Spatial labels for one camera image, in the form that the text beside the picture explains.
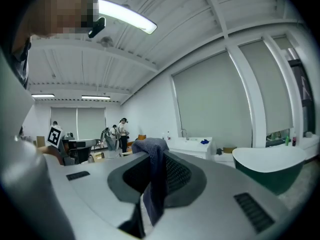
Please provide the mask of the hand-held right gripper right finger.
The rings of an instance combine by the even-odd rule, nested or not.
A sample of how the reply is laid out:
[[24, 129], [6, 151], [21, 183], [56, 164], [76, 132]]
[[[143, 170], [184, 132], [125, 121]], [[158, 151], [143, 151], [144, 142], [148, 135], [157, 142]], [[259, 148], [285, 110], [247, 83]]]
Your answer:
[[[275, 240], [286, 227], [288, 208], [271, 191], [239, 170], [214, 161], [174, 152], [176, 158], [202, 169], [206, 186], [185, 207], [166, 208], [147, 240]], [[271, 218], [261, 232], [237, 197], [247, 193]]]

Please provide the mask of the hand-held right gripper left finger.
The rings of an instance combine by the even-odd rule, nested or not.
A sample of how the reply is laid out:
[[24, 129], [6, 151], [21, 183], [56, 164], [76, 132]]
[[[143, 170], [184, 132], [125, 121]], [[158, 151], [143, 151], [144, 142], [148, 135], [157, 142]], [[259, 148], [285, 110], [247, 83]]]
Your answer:
[[145, 235], [140, 201], [124, 202], [108, 185], [115, 169], [147, 158], [145, 152], [124, 158], [62, 166], [44, 155], [54, 193], [71, 225], [75, 240], [142, 240]]

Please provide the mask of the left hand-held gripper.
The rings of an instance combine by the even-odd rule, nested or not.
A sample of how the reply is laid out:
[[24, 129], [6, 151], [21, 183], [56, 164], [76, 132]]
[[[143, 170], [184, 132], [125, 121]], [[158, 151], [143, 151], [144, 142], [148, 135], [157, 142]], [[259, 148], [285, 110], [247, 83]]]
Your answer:
[[65, 133], [58, 126], [51, 125], [46, 141], [59, 154], [63, 166], [71, 166], [75, 164], [75, 158], [71, 156], [71, 149], [92, 148], [99, 144], [98, 139], [75, 140], [71, 133]]

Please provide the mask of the dark blue cloth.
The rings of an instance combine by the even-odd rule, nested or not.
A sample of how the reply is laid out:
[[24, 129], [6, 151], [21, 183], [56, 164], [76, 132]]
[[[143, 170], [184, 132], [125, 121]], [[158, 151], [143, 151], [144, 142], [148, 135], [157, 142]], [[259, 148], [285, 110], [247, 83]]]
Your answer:
[[143, 203], [153, 226], [164, 213], [164, 199], [167, 195], [166, 159], [164, 152], [169, 147], [162, 138], [135, 140], [132, 152], [146, 152], [149, 155], [150, 183], [143, 193]]

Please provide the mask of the person's left forearm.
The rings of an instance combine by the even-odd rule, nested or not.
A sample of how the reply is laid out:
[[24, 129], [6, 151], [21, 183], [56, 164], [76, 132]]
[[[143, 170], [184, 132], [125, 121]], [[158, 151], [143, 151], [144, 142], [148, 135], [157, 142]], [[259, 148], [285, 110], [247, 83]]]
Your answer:
[[54, 157], [57, 158], [57, 160], [59, 161], [59, 164], [61, 166], [63, 166], [63, 160], [62, 160], [62, 157], [58, 151], [58, 149], [52, 145], [50, 146], [42, 146], [42, 147], [38, 147], [37, 148], [37, 151], [42, 153], [42, 154], [47, 154], [47, 155], [52, 155]]

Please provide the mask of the white vanity cabinet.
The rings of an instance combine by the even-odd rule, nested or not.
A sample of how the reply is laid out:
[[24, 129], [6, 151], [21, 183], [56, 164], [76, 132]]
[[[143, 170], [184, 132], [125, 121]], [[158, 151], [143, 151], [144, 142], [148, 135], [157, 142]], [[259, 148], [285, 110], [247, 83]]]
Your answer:
[[[201, 144], [201, 141], [207, 139], [208, 144]], [[190, 137], [186, 140], [183, 137], [166, 140], [167, 146], [171, 152], [182, 153], [205, 160], [212, 160], [212, 155], [217, 152], [217, 145], [211, 137]]]

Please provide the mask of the grey roller blind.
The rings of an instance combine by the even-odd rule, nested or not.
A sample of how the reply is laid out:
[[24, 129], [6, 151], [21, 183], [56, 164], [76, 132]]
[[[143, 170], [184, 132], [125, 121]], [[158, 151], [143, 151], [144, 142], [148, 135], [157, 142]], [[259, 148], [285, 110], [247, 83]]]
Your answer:
[[56, 121], [64, 133], [72, 133], [75, 139], [77, 135], [77, 109], [75, 107], [52, 107], [50, 112], [51, 122]]
[[252, 120], [241, 77], [228, 52], [173, 77], [181, 127], [189, 138], [212, 138], [218, 148], [250, 148]]
[[101, 139], [106, 128], [105, 109], [79, 107], [77, 109], [77, 131], [79, 140]]
[[287, 50], [294, 47], [286, 35], [274, 36], [273, 40], [276, 42], [280, 50]]
[[241, 45], [258, 83], [266, 121], [266, 133], [293, 127], [292, 107], [287, 85], [280, 67], [263, 40]]

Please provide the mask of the person's black shirt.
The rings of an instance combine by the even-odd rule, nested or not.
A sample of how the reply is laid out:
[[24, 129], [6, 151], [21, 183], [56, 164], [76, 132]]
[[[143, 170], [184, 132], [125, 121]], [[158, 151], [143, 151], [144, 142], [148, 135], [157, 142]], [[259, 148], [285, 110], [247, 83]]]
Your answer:
[[13, 52], [11, 55], [11, 61], [13, 64], [13, 72], [16, 78], [19, 80], [24, 89], [27, 88], [29, 79], [29, 51], [32, 46], [31, 38], [28, 38], [23, 47]]

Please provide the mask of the white low ledge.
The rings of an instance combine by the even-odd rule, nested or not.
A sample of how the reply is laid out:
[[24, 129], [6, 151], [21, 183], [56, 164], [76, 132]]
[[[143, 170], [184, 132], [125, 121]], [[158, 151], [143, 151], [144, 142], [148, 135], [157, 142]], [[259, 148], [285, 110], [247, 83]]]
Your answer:
[[291, 143], [266, 147], [250, 148], [249, 158], [244, 159], [254, 167], [261, 169], [264, 165], [267, 172], [273, 172], [275, 169], [285, 169], [293, 166], [295, 162], [305, 162], [315, 158], [320, 154], [320, 136], [304, 137], [299, 144], [292, 146]]

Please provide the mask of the dark window pane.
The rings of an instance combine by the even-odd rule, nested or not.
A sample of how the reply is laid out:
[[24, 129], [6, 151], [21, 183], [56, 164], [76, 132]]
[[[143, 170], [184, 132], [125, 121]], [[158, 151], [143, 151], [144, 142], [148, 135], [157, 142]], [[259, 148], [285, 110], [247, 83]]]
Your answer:
[[296, 50], [289, 48], [287, 51], [290, 57], [288, 63], [295, 76], [302, 104], [303, 137], [307, 138], [315, 133], [315, 111], [311, 85]]

